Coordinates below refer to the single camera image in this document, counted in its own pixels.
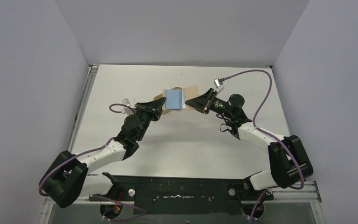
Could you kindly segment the beige leather card holder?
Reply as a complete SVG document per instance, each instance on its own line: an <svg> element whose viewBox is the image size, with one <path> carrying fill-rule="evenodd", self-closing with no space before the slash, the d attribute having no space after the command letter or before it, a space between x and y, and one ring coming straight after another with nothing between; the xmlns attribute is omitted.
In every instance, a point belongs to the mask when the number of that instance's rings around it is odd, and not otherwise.
<svg viewBox="0 0 358 224"><path fill-rule="evenodd" d="M199 88L197 85L195 86L189 86L189 87L186 87L186 88L181 88L181 87L174 87L172 89L183 89L184 90L184 94L185 94L185 100L184 100L184 104L185 104L185 101L186 100L189 100L189 99L192 99L192 98L195 98L195 97L198 97L200 94L199 94ZM162 93L155 96L153 98L153 100L156 100L156 99L159 99L159 98L162 98L162 97L165 97L165 91L167 89L163 89ZM173 112L173 111L176 111L176 112L179 112L179 111L187 111L187 110L194 110L193 108L191 108L190 106L186 106L185 105L185 108L183 110L167 110L165 108L165 104L163 105L163 114L165 113L168 113L168 112Z"/></svg>

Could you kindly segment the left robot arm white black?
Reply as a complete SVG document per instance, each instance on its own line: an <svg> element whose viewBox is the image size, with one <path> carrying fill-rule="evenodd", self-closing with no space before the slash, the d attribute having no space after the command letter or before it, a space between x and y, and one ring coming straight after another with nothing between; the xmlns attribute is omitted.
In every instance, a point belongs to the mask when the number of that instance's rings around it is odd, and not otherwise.
<svg viewBox="0 0 358 224"><path fill-rule="evenodd" d="M108 164L131 157L152 121L158 121L166 98L136 103L117 136L101 147L72 154L62 151L55 158L39 182L39 194L53 199L61 208L71 205L78 197L100 194L107 200L119 196L119 187L111 175L90 174Z"/></svg>

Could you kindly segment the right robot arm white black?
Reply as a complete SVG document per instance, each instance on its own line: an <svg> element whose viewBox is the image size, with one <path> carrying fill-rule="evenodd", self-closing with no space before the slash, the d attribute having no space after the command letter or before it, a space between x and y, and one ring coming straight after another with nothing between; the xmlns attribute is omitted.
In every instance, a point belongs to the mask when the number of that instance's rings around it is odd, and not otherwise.
<svg viewBox="0 0 358 224"><path fill-rule="evenodd" d="M226 131L239 140L254 144L268 155L269 169L250 176L250 182L243 187L244 195L256 199L262 189L287 188L313 175L313 166L300 138L273 134L255 126L246 116L242 108L244 104L243 96L233 94L228 101L223 101L214 89L186 101L186 105L202 114L216 113L224 120Z"/></svg>

